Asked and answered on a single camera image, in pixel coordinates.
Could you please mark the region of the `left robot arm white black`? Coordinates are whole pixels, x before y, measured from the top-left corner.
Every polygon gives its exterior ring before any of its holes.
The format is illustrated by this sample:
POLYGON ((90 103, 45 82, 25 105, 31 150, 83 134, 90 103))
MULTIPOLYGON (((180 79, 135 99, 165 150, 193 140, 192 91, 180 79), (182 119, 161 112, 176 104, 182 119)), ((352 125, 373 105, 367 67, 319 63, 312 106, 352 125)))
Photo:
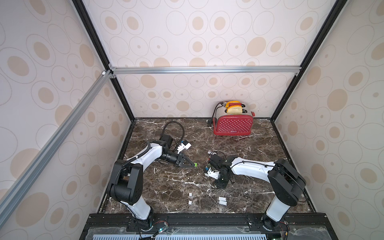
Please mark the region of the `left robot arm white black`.
POLYGON ((107 184, 107 193, 115 201, 125 205, 133 216, 151 224, 152 208, 142 197, 144 171, 155 160, 165 160, 181 168, 194 168, 196 165, 184 153, 170 149, 171 136, 160 140, 148 140, 147 147, 128 160, 117 160, 107 184))

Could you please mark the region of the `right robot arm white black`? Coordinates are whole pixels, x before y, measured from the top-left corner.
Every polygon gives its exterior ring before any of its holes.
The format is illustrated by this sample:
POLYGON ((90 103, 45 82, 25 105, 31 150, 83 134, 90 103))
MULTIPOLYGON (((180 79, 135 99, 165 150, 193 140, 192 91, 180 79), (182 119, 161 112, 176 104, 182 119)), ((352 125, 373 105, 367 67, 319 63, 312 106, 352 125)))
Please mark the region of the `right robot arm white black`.
POLYGON ((306 187, 304 177, 285 159, 257 162, 237 156, 224 159, 212 155, 204 173, 207 177, 215 179, 215 185, 221 189, 227 187, 233 175, 248 176, 269 183, 275 197, 261 218, 263 228, 267 231, 275 230, 289 208, 298 205, 306 187))

